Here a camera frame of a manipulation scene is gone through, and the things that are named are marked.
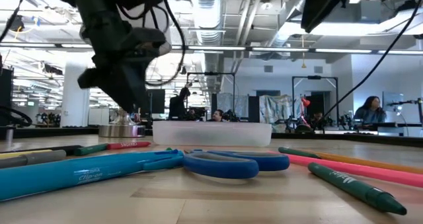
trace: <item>green marker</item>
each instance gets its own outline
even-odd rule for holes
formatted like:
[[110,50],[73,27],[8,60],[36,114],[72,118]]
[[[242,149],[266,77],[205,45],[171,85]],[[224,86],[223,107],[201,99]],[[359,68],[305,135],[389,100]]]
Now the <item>green marker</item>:
[[309,170],[314,175],[331,183],[337,188],[353,195],[359,200],[383,212],[406,215],[407,209],[389,193],[361,182],[351,176],[324,167],[317,163],[310,163]]
[[315,158],[315,159],[321,159],[316,154],[305,152],[305,151],[298,151],[298,150],[295,150],[295,149],[290,149],[290,148],[285,148],[285,147],[279,147],[278,151],[283,153],[283,154],[299,155],[299,156],[302,156],[302,157],[310,157],[310,158]]
[[92,153],[96,153],[99,151],[105,151],[107,150],[107,143],[105,144],[100,144],[100,145],[92,145],[89,147],[82,147],[82,148],[78,148],[75,150],[75,155],[76,156],[83,156],[83,155],[89,155]]

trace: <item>pink marker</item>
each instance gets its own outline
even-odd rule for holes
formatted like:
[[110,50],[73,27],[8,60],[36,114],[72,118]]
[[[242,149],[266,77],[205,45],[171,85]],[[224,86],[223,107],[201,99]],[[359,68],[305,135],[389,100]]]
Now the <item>pink marker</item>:
[[336,171],[345,172],[348,174],[355,174],[369,178],[376,178],[379,180],[396,182],[398,184],[406,184],[423,188],[423,174],[413,174],[409,172],[389,170],[385,168],[367,167],[364,165],[354,165],[348,163],[341,163],[336,161],[326,161],[322,159],[314,159],[309,157],[301,157],[298,155],[288,155],[291,164],[307,166],[309,163],[317,163],[319,165],[332,168]]

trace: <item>clear plastic bin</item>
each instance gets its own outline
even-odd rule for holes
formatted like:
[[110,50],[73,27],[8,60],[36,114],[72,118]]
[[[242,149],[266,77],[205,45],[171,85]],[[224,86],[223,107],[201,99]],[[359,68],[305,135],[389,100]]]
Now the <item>clear plastic bin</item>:
[[153,123],[153,140],[159,145],[210,145],[265,147],[270,144],[270,124],[244,122]]

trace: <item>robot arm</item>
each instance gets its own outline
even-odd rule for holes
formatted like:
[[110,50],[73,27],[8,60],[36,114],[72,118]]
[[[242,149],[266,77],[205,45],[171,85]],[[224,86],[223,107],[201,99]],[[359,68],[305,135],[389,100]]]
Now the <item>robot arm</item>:
[[[169,52],[171,46],[159,29],[133,27],[122,20],[120,12],[130,19],[142,20],[148,9],[163,0],[62,1],[78,8],[84,25],[82,37],[95,52],[96,67],[78,78],[79,86],[102,89],[127,112],[135,108],[148,110],[145,70],[153,59]],[[140,5],[146,10],[139,16],[133,18],[126,13]]]

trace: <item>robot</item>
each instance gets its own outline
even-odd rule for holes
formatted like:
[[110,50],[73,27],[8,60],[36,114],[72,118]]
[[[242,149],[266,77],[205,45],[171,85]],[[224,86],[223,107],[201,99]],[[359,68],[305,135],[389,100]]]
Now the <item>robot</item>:
[[[174,18],[167,0],[62,0],[77,7],[84,27],[81,37],[95,52],[95,68],[87,69],[78,78],[82,89],[98,87],[108,94],[126,112],[137,108],[148,110],[148,95],[145,85],[161,86],[170,83],[182,68],[184,36]],[[301,27],[310,32],[339,3],[346,0],[306,0]],[[142,9],[138,16],[128,11]],[[159,30],[154,10],[168,12],[182,38],[182,57],[174,76],[161,84],[151,84],[145,80],[145,70],[150,62],[171,50],[165,33]],[[155,28],[146,28],[145,16],[151,11]],[[122,15],[132,23],[122,20]]]

